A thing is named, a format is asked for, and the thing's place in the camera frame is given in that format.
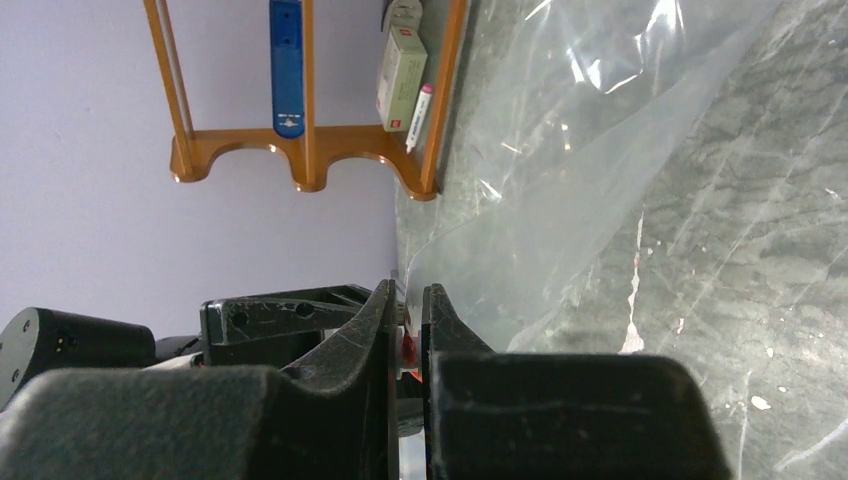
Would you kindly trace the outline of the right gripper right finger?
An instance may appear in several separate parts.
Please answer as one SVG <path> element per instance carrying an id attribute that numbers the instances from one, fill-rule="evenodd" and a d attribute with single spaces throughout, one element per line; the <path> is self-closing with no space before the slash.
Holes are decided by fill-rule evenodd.
<path id="1" fill-rule="evenodd" d="M 431 479 L 728 479 L 701 391 L 662 356 L 498 353 L 422 296 Z"/>

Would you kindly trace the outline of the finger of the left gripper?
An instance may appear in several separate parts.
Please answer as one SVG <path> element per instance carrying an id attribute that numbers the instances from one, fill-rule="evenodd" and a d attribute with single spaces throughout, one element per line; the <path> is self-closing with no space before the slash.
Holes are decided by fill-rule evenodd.
<path id="1" fill-rule="evenodd" d="M 351 320 L 371 293 L 349 284 L 208 301 L 200 308 L 203 362 L 283 368 Z"/>

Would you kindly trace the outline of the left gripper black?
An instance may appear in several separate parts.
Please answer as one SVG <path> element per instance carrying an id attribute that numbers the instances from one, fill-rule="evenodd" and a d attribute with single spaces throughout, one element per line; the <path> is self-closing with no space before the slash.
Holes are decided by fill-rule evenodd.
<path id="1" fill-rule="evenodd" d="M 46 371 L 144 368 L 201 351 L 197 335 L 156 340 L 143 325 L 28 307 L 1 332 L 1 403 Z"/>

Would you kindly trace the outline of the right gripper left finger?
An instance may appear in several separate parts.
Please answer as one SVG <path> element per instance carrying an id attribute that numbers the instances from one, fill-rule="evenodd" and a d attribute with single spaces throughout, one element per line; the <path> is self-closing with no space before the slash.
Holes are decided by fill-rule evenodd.
<path id="1" fill-rule="evenodd" d="M 394 479 L 396 287 L 290 365 L 64 369 L 1 424 L 5 479 Z"/>

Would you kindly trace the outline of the clear zip top bag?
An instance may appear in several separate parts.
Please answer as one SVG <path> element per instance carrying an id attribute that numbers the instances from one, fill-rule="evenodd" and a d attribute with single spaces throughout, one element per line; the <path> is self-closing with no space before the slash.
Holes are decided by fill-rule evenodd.
<path id="1" fill-rule="evenodd" d="M 771 280 L 755 236 L 768 159 L 734 72 L 777 1 L 542 1 L 459 122 L 479 204 L 422 247 L 407 305 L 441 284 L 498 353 L 670 358 L 728 457 Z"/>

